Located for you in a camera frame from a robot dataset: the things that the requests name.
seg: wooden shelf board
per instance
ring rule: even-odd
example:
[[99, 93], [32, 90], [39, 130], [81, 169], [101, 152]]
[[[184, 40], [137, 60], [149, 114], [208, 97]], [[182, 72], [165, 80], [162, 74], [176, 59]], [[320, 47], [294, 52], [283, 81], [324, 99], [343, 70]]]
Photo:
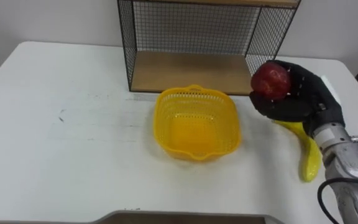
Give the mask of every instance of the wooden shelf board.
[[232, 95], [249, 95], [251, 75], [243, 55], [138, 52], [132, 91], [161, 92], [197, 84]]
[[257, 5], [257, 6], [292, 6], [296, 7], [296, 0], [149, 0], [166, 2], [188, 2], [203, 4], [236, 4], [236, 5]]

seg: yellow banana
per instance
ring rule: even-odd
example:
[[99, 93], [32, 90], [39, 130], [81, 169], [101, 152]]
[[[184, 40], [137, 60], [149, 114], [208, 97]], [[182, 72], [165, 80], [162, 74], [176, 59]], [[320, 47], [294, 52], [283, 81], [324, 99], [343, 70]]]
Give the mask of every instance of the yellow banana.
[[321, 165], [321, 153], [317, 144], [305, 133], [301, 122], [274, 122], [289, 129], [300, 139], [305, 155], [300, 164], [301, 177], [303, 181], [311, 182], [317, 176]]

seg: white wall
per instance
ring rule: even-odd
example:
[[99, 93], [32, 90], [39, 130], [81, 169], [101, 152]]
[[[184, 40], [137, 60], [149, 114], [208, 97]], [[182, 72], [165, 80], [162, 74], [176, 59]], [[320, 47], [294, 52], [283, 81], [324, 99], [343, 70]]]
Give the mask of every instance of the white wall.
[[[116, 0], [0, 0], [0, 64], [25, 40], [121, 45]], [[358, 0], [303, 0], [280, 55], [358, 72]]]

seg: black cable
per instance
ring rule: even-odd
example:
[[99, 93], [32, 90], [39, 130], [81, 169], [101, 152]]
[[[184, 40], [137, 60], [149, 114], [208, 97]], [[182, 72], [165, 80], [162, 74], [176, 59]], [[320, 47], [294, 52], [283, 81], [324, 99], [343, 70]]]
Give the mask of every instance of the black cable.
[[358, 179], [350, 179], [350, 178], [333, 178], [333, 179], [329, 179], [329, 180], [326, 180], [324, 181], [319, 187], [318, 187], [318, 190], [317, 190], [317, 200], [318, 200], [318, 203], [322, 209], [322, 211], [324, 212], [324, 214], [327, 216], [327, 218], [333, 223], [333, 224], [339, 224], [339, 222], [337, 222], [335, 220], [335, 218], [328, 212], [326, 206], [324, 205], [324, 202], [323, 202], [323, 190], [325, 187], [327, 187], [328, 185], [330, 184], [333, 184], [333, 183], [339, 183], [339, 182], [342, 182], [342, 183], [354, 183], [354, 184], [358, 184]]

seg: white table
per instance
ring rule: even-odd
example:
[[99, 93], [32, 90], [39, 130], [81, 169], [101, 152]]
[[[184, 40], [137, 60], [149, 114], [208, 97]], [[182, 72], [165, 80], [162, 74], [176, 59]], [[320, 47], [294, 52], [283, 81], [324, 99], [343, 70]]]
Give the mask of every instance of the white table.
[[[279, 57], [326, 75], [358, 134], [358, 83], [335, 60]], [[122, 48], [20, 44], [0, 68], [0, 220], [91, 222], [118, 210], [264, 214], [329, 223], [324, 170], [300, 181], [297, 138], [233, 97], [240, 148], [207, 164], [166, 155], [152, 136], [156, 94], [127, 89]], [[331, 189], [324, 194], [339, 218]]]

